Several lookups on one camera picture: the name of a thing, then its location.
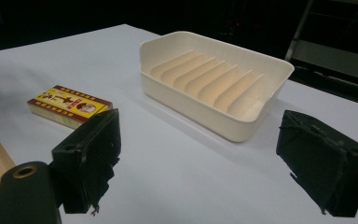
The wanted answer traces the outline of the yellow and red soap box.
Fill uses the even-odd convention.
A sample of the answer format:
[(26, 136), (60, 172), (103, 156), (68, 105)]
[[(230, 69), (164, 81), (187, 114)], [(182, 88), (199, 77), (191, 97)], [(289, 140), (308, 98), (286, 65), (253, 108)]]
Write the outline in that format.
[(39, 93), (27, 105), (37, 116), (72, 129), (93, 115), (113, 108), (109, 101), (60, 85)]

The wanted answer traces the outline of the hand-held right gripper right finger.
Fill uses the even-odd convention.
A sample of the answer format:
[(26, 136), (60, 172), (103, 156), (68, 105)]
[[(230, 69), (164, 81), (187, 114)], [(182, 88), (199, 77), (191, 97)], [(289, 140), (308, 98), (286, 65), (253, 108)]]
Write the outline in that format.
[(286, 110), (276, 153), (324, 214), (356, 215), (358, 142), (314, 117)]

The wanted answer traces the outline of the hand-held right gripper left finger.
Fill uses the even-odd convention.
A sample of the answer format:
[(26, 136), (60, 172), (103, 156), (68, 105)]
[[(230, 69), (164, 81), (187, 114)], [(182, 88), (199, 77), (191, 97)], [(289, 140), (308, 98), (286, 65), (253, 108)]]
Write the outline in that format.
[(51, 168), (59, 178), (60, 201), (66, 213), (85, 214), (90, 208), (99, 211), (120, 152), (116, 108), (90, 117), (52, 149)]

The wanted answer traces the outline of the metal stand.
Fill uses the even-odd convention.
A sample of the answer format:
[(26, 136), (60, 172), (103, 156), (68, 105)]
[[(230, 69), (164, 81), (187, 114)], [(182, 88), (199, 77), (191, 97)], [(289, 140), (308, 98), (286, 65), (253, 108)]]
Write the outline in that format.
[(307, 0), (285, 59), (292, 80), (358, 103), (358, 0)]

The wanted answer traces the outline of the cream plastic soap dish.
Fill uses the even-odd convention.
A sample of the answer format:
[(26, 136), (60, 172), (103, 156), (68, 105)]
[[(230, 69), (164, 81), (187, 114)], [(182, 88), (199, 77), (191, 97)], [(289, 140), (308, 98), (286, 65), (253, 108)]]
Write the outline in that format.
[(294, 72), (287, 61), (190, 32), (140, 45), (144, 93), (231, 142), (251, 137)]

